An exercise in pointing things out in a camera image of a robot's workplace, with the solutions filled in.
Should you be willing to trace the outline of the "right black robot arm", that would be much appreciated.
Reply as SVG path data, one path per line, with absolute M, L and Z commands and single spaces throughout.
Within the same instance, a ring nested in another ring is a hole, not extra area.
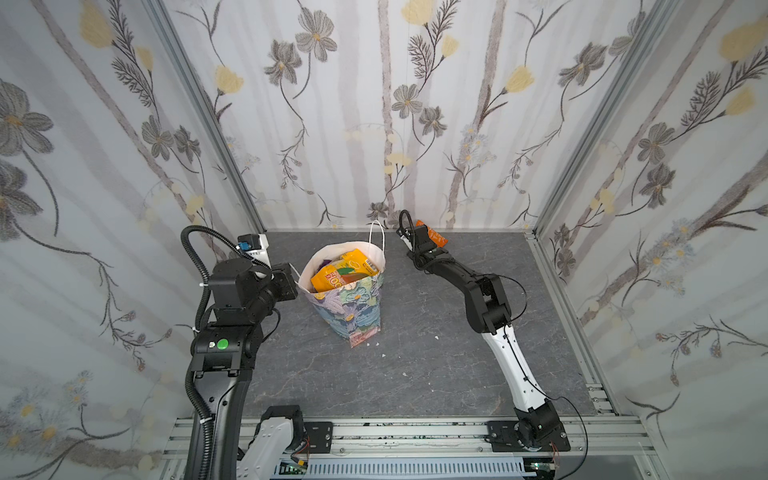
M 480 273 L 459 262 L 437 245 L 426 225 L 416 224 L 409 211 L 398 216 L 397 234 L 408 247 L 414 267 L 437 276 L 457 288 L 464 299 L 465 316 L 471 329 L 491 349 L 511 392 L 516 421 L 507 429 L 491 431 L 486 441 L 493 446 L 528 452 L 565 452 L 571 449 L 569 436 L 556 409 L 565 396 L 552 396 L 536 380 L 517 341 L 513 322 L 522 316 L 513 313 L 503 282 L 520 282 L 506 275 Z

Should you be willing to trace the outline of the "white paper bag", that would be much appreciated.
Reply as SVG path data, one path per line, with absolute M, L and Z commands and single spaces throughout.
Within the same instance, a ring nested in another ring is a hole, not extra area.
M 381 287 L 386 270 L 386 242 L 375 243 L 375 231 L 385 232 L 378 220 L 370 224 L 366 240 L 327 244 L 312 255 L 301 271 L 293 271 L 298 292 L 326 324 L 352 347 L 366 342 L 381 330 Z M 310 279 L 321 262 L 335 260 L 354 249 L 360 249 L 378 267 L 379 274 L 334 290 L 316 292 Z

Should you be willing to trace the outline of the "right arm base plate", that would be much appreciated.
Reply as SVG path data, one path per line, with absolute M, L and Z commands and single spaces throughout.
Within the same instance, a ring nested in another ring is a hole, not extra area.
M 569 452 L 571 445 L 561 423 L 534 425 L 527 420 L 488 421 L 485 441 L 494 452 Z

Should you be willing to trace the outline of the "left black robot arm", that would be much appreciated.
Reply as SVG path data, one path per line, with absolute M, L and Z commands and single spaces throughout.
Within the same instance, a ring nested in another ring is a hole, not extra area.
M 288 263 L 268 262 L 264 235 L 230 241 L 214 229 L 189 225 L 180 242 L 202 277 L 184 388 L 193 410 L 187 479 L 269 479 L 288 453 L 309 445 L 297 405 L 272 406 L 253 437 L 240 444 L 246 396 L 257 353 L 269 338 L 263 322 L 277 304 L 297 298 Z

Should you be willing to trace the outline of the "small orange snack packet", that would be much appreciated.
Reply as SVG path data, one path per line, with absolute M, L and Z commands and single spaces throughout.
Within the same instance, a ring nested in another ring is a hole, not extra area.
M 422 220 L 418 220 L 416 223 L 416 226 L 424 226 L 427 229 L 427 234 L 429 239 L 440 248 L 443 248 L 448 243 L 448 240 L 442 236 L 440 233 L 438 233 L 433 228 L 429 227 L 426 223 L 424 223 Z

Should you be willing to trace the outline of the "yellow snack bag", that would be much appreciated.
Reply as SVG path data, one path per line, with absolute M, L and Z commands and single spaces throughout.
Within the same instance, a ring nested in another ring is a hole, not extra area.
M 317 271 L 310 282 L 316 292 L 325 292 L 378 274 L 378 267 L 360 249 L 354 249 Z

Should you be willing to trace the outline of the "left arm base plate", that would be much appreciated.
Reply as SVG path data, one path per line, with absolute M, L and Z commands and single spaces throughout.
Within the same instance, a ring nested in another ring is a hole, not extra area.
M 330 421 L 304 423 L 304 437 L 298 452 L 300 454 L 330 454 L 333 442 L 334 424 Z

